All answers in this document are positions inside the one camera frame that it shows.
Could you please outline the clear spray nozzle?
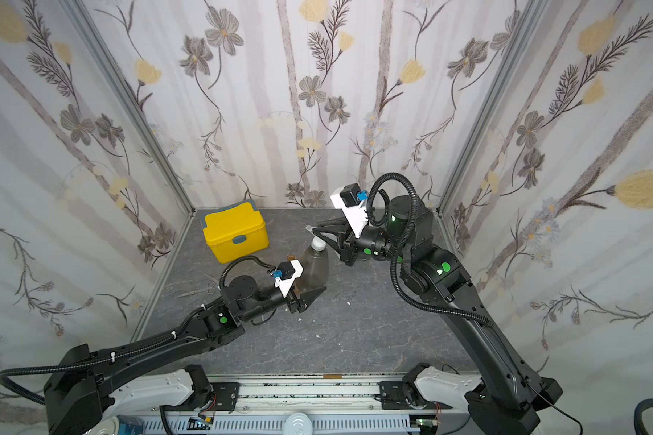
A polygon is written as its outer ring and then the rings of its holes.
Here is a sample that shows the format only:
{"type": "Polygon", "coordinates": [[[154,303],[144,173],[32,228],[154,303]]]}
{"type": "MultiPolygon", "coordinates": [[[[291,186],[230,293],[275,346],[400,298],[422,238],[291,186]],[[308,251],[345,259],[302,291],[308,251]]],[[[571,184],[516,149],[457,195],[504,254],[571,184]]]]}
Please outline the clear spray nozzle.
{"type": "Polygon", "coordinates": [[[314,226],[306,226],[306,231],[313,237],[310,242],[310,247],[316,252],[323,252],[327,248],[328,243],[316,235],[314,228],[314,226]]]}

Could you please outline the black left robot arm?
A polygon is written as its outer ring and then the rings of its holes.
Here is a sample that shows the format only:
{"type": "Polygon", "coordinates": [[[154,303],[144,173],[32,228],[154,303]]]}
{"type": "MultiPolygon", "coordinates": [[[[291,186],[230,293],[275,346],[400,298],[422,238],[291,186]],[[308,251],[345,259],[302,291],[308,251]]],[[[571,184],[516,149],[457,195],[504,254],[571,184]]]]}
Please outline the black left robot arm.
{"type": "Polygon", "coordinates": [[[92,351],[71,348],[45,383],[45,409],[51,434],[83,434],[114,408],[114,392],[143,375],[185,357],[208,353],[244,334],[242,325],[275,308],[302,313],[325,286],[283,295],[278,288],[259,288],[248,275],[221,288],[221,296],[193,311],[180,326],[132,344],[92,351]]]}

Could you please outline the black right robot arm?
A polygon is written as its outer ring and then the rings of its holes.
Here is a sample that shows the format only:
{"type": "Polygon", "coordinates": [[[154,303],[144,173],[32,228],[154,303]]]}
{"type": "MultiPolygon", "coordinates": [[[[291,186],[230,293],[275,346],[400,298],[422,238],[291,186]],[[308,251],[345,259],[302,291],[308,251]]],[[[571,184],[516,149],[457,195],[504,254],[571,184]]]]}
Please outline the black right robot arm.
{"type": "Polygon", "coordinates": [[[384,222],[370,224],[366,192],[338,190],[331,201],[344,216],[318,224],[313,234],[348,266],[357,259],[395,260],[395,283],[446,321],[477,369],[475,375],[461,375],[417,364],[397,393],[382,388],[384,406],[436,404],[464,411],[485,434],[533,433],[539,412],[558,402],[562,388],[526,364],[493,321],[460,260],[435,244],[433,212],[420,203],[410,215],[410,199],[403,195],[387,204],[384,222]]]}

